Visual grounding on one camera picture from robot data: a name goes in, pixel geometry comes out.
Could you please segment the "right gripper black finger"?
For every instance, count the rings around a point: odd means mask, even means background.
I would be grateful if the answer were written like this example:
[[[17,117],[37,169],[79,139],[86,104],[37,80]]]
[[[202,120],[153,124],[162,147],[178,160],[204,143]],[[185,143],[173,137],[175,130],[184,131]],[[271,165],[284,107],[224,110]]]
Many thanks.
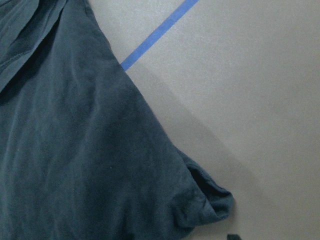
[[[242,240],[238,234],[228,234],[226,240]]]

